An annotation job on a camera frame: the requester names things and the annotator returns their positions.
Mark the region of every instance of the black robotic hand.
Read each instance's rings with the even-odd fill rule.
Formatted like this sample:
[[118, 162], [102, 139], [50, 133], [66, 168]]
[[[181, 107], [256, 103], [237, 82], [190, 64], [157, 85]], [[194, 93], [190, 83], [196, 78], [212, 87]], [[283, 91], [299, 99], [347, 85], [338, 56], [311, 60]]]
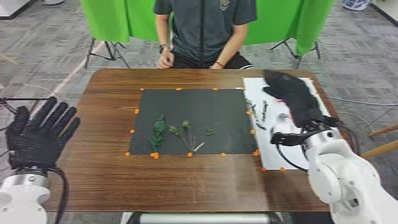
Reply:
[[324, 121], [318, 100], [309, 92], [304, 81], [290, 74], [265, 70], [265, 81], [270, 87], [265, 92], [283, 99], [295, 121], [295, 126], [302, 128], [311, 121]]
[[55, 105], [57, 99], [52, 97], [32, 120], [27, 107], [18, 107], [14, 121], [6, 132], [13, 169], [32, 166], [57, 167], [59, 156], [80, 125], [80, 118], [73, 119], [77, 108], [70, 107], [68, 103], [62, 102], [57, 108]]

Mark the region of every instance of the green plant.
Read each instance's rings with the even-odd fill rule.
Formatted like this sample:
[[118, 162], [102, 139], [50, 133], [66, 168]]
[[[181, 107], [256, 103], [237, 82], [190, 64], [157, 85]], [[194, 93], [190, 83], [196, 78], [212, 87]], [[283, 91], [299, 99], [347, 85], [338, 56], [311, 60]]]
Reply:
[[208, 130], [206, 130], [206, 136], [210, 137], [213, 135], [215, 135], [215, 130], [212, 128], [208, 128]]
[[[205, 146], [205, 142], [196, 146], [196, 137], [192, 134], [192, 127], [190, 127], [189, 121], [183, 121], [181, 128], [183, 128], [183, 130], [180, 130], [176, 126], [171, 126], [169, 132], [180, 137], [180, 139], [185, 143], [185, 146], [189, 148], [189, 151], [196, 152], [201, 149], [201, 147]], [[213, 136], [213, 135], [215, 135], [215, 131], [213, 131], [213, 129], [208, 128], [206, 136]]]
[[155, 122], [155, 127], [153, 127], [153, 138], [149, 140], [151, 143], [151, 148], [153, 148], [153, 152], [158, 152], [158, 148], [164, 144], [164, 132], [165, 132], [165, 115], [162, 115], [158, 117], [158, 120]]

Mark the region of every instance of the man's arm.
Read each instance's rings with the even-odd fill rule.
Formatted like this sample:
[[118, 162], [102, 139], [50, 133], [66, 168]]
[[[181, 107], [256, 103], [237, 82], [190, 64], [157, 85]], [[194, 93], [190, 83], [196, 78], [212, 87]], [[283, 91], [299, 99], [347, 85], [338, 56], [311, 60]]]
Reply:
[[247, 32], [249, 32], [249, 24], [235, 25], [233, 36], [229, 38], [228, 44], [226, 44], [222, 52], [221, 52], [221, 56], [217, 59], [219, 63], [215, 63], [212, 66], [213, 69], [224, 68], [222, 65], [226, 66], [240, 48], [242, 48]]
[[160, 45], [169, 44], [169, 15], [157, 15], [157, 31]]
[[169, 45], [169, 14], [157, 15], [157, 32], [158, 32], [158, 41], [164, 48], [157, 67], [165, 69], [173, 67], [174, 64], [174, 54], [171, 53]]

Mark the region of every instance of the black mat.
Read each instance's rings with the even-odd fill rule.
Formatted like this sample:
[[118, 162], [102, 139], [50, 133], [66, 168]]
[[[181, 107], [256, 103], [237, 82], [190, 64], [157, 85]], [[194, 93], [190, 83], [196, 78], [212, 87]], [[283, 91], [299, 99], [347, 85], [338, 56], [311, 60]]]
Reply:
[[[141, 99], [141, 113], [135, 121], [135, 134], [130, 151], [134, 155], [151, 153], [149, 139], [158, 117], [165, 115], [167, 132], [160, 154], [187, 154], [181, 139], [169, 133], [169, 126], [181, 128], [190, 121], [196, 145], [205, 146], [197, 154], [247, 154], [256, 150], [251, 135], [251, 120], [242, 90], [146, 90]], [[215, 135], [206, 136], [206, 129]]]

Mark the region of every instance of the green backdrop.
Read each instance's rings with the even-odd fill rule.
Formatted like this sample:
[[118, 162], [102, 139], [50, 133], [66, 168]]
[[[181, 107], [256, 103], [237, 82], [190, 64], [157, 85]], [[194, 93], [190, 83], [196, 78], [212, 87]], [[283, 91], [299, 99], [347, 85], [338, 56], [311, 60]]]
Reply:
[[[297, 55], [313, 49], [334, 0], [258, 0], [258, 21], [251, 23], [245, 44], [297, 39]], [[157, 41], [155, 0], [82, 0], [93, 37], [130, 42]]]

